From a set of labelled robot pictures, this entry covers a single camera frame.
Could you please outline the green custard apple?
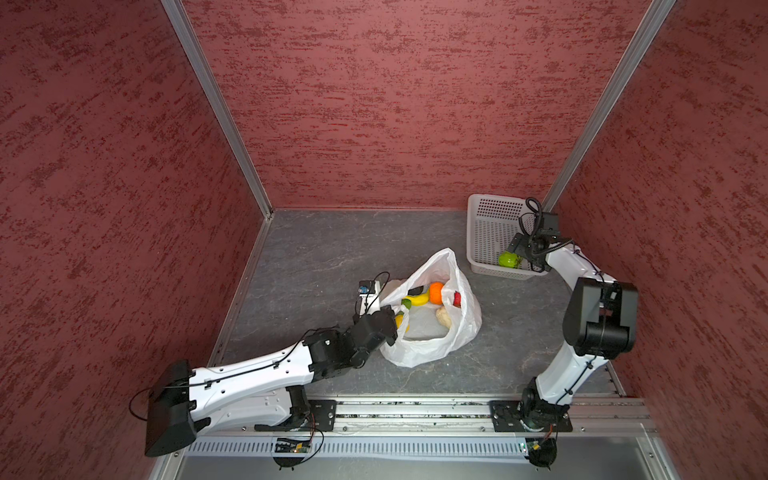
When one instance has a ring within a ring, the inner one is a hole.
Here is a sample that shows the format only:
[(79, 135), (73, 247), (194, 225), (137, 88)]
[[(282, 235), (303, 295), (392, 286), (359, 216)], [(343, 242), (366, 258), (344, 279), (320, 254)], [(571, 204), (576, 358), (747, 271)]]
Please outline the green custard apple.
[(521, 263), (521, 257), (509, 251), (502, 252), (497, 259), (499, 266), (510, 269), (517, 269)]

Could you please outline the white plastic bag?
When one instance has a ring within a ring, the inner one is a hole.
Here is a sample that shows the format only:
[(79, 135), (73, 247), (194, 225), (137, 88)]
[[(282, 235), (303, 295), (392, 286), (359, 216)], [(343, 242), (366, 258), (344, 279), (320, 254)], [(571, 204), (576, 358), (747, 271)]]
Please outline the white plastic bag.
[[(428, 293), (433, 282), (444, 284), (443, 304), (428, 303), (407, 310), (401, 300), (408, 290), (423, 286)], [(462, 296), (462, 306), (453, 306), (454, 293)], [(445, 248), (433, 254), (410, 277), (395, 280), (384, 288), (380, 302), (395, 311), (405, 313), (403, 325), (398, 328), (398, 338), (393, 346), (383, 345), (380, 351), (390, 363), (403, 368), (413, 368), (446, 357), (471, 342), (482, 326), (479, 301), (472, 292), (470, 283), (460, 270), (455, 252)], [(452, 319), (450, 330), (440, 325), (435, 311), (445, 307)]]

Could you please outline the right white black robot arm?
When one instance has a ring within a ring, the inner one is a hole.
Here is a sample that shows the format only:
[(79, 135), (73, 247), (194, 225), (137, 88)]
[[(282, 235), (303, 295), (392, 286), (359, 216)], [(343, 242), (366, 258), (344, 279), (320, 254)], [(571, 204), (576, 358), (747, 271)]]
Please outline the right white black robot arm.
[(530, 198), (531, 227), (519, 219), (520, 232), (507, 251), (535, 271), (555, 271), (571, 289), (562, 321), (563, 344), (543, 373), (524, 389), (519, 418), (528, 431), (555, 427), (568, 413), (575, 393), (597, 369), (636, 341), (637, 288), (605, 273), (571, 239), (561, 236), (558, 216), (538, 209)]

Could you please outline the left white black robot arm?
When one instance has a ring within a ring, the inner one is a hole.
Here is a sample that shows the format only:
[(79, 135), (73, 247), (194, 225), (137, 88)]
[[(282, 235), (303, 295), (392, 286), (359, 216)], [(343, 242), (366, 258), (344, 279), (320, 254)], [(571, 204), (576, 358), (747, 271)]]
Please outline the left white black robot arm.
[(389, 306), (354, 318), (352, 326), (310, 329), (290, 347), (214, 368), (171, 363), (145, 389), (146, 456), (174, 453), (203, 431), (233, 424), (272, 430), (300, 427), (310, 414), (305, 387), (362, 368), (381, 345), (397, 340)]

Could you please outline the white perforated plastic basket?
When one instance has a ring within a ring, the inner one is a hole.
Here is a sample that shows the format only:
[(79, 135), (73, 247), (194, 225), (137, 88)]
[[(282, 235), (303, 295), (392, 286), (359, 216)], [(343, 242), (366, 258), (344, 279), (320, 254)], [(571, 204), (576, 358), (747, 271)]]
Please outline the white perforated plastic basket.
[(537, 213), (538, 200), (526, 200), (491, 194), (473, 194), (467, 206), (467, 260), (473, 273), (513, 280), (544, 276), (550, 267), (533, 266), (521, 257), (517, 269), (498, 265), (498, 256), (506, 251), (516, 233), (521, 233), (518, 219), (525, 213)]

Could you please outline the yellow banana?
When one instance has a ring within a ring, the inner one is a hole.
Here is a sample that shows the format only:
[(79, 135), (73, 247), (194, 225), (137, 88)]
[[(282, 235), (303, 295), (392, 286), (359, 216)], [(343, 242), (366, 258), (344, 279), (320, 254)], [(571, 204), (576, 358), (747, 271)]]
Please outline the yellow banana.
[(430, 302), (429, 293), (422, 293), (420, 295), (407, 295), (401, 300), (401, 305), (407, 310), (413, 307), (424, 306)]

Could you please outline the beige potato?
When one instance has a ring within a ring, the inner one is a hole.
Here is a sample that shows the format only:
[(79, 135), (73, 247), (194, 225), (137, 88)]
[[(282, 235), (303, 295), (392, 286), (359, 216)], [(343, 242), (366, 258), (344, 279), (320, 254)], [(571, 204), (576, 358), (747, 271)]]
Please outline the beige potato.
[(450, 330), (452, 328), (453, 322), (450, 317), (450, 314), (448, 310), (445, 307), (440, 307), (435, 311), (435, 316), (440, 325), (442, 325), (444, 328)]

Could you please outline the orange carrot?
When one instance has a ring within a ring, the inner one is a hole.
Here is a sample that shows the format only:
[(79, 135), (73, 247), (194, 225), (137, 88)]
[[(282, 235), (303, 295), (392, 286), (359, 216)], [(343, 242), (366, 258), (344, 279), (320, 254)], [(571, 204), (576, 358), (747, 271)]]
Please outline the orange carrot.
[(429, 297), (430, 303), (435, 305), (443, 304), (443, 297), (442, 297), (443, 288), (444, 288), (444, 284), (441, 282), (433, 282), (429, 285), (428, 297)]

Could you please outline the aluminium front rail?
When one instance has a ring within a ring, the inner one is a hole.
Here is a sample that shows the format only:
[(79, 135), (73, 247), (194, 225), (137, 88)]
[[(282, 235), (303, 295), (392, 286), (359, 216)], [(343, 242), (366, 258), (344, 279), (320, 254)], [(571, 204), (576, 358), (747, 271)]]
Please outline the aluminium front rail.
[[(497, 433), (489, 402), (518, 401), (503, 395), (352, 395), (316, 397), (338, 402), (335, 424), (325, 434), (337, 436), (508, 436), (538, 437), (546, 434)], [(255, 424), (275, 426), (289, 416), (290, 397), (273, 393), (241, 400), (211, 414), (202, 436), (277, 435), (256, 432)], [(630, 397), (577, 397), (569, 409), (574, 437), (655, 437), (658, 429), (644, 400)]]

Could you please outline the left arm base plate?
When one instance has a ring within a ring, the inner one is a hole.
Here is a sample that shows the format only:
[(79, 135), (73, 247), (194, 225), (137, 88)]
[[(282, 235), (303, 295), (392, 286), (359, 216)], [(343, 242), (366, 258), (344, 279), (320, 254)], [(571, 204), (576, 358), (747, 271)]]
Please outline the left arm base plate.
[(332, 431), (335, 424), (338, 402), (334, 400), (310, 399), (300, 401), (289, 409), (288, 418), (275, 426), (255, 424), (256, 432), (311, 432), (314, 429), (323, 432)]

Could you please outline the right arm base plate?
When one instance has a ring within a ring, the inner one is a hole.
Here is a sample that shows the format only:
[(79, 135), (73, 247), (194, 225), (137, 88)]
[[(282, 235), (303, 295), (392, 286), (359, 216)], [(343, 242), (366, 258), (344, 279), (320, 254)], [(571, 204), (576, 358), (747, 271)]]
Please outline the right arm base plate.
[(489, 402), (490, 418), (497, 433), (570, 433), (573, 426), (569, 405), (554, 405), (540, 400)]

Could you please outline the right aluminium corner post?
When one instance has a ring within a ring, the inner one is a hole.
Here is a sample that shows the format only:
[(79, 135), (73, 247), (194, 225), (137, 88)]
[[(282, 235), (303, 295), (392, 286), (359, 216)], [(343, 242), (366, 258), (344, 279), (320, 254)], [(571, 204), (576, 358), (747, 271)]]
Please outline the right aluminium corner post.
[(564, 194), (675, 4), (675, 0), (653, 0), (650, 2), (581, 134), (545, 196), (543, 202), (545, 211), (553, 210)]

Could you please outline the aluminium corner post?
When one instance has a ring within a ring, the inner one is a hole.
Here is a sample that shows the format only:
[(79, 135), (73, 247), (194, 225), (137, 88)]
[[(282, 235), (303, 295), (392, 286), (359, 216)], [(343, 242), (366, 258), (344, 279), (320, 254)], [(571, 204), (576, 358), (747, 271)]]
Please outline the aluminium corner post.
[(274, 216), (273, 206), (268, 199), (266, 190), (256, 171), (251, 155), (247, 150), (245, 142), (215, 79), (203, 48), (194, 32), (194, 28), (183, 2), (179, 0), (162, 0), (161, 4), (229, 144), (230, 150), (241, 169), (246, 183), (259, 206), (261, 214), (267, 221), (271, 221)]
[(545, 211), (553, 210), (564, 194), (675, 4), (675, 0), (653, 0), (650, 2), (581, 134), (545, 196), (543, 202)]

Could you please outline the left aluminium corner post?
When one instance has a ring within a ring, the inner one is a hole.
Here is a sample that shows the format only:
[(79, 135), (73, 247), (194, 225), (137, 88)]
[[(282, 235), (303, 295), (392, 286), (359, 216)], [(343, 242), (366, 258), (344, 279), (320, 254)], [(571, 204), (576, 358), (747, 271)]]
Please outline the left aluminium corner post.
[(194, 32), (194, 28), (183, 2), (179, 0), (162, 0), (161, 4), (229, 144), (230, 150), (241, 169), (246, 183), (259, 206), (261, 214), (267, 221), (271, 221), (274, 216), (273, 206), (268, 199), (266, 190), (256, 171), (251, 155), (247, 150), (245, 142), (215, 79), (203, 48)]

